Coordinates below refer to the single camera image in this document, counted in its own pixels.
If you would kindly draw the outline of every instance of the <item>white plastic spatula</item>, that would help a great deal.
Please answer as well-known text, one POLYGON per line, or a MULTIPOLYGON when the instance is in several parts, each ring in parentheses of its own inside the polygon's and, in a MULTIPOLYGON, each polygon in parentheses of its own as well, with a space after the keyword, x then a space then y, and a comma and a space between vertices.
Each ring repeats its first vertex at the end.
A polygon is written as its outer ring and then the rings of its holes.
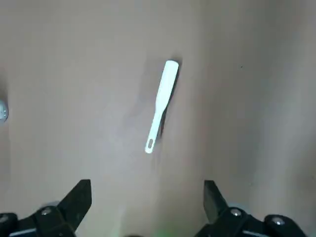
POLYGON ((175 61, 168 60, 164 65, 164 69, 162 72, 159 89, 156 97, 156 109, 154 114, 154 119, 152 123, 152 127, 150 129, 148 139, 146 142, 145 152, 152 153, 155 145, 155 141, 157 138, 161 117, 163 111, 166 109, 174 82, 176 80, 177 72, 178 72, 179 64, 175 61))

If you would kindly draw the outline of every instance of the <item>beige surface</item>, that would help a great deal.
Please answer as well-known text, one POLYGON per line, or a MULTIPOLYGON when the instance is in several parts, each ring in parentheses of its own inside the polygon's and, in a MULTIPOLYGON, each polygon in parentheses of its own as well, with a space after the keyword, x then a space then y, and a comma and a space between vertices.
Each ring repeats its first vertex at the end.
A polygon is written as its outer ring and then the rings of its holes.
POLYGON ((256 217, 316 220, 316 2, 2 0, 0 210, 91 178, 79 236, 193 236, 204 179, 256 217), (164 61, 182 59, 144 146, 164 61))

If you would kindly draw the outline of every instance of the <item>screw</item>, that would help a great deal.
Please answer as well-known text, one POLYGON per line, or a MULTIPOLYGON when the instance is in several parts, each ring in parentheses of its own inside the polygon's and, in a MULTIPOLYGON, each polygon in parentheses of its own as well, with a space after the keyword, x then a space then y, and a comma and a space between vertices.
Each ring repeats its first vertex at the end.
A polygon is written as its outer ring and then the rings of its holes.
POLYGON ((276 223, 278 226, 281 226, 281 225, 284 225, 284 221, 281 219, 281 218, 279 218, 279 217, 274 217, 273 219, 272 219, 272 221, 274 222, 274 223, 276 223))
POLYGON ((9 219, 9 217, 7 215, 2 215, 0 218, 0 223, 6 222, 9 219))
POLYGON ((239 211, 238 209, 235 209, 235 208, 231 210, 231 213, 234 216, 241 216, 241 211, 239 211))
POLYGON ((50 212, 51 212, 50 208, 47 207, 47 208, 45 208, 45 209, 41 212, 41 214, 42 214, 42 215, 47 215, 47 214, 49 214, 50 212))

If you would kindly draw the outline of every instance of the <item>hanging hole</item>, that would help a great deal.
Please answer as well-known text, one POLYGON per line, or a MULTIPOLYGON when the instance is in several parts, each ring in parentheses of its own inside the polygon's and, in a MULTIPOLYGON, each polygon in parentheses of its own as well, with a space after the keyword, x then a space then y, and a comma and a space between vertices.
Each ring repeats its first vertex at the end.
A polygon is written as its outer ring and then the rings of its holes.
POLYGON ((149 148, 149 149, 152 147, 153 142, 154 142, 153 139, 150 139, 150 140, 149 140, 149 143, 148 143, 148 148, 149 148))

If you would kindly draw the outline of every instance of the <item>spatula handle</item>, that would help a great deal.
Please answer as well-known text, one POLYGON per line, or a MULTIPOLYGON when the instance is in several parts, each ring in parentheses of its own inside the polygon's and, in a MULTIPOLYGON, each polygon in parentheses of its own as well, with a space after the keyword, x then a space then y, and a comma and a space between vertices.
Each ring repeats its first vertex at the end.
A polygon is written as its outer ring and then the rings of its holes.
POLYGON ((148 139, 146 142, 145 152, 146 153, 152 153, 154 149, 154 145, 156 142, 160 121, 161 121, 162 114, 161 113, 155 113, 152 126, 149 131, 148 139))

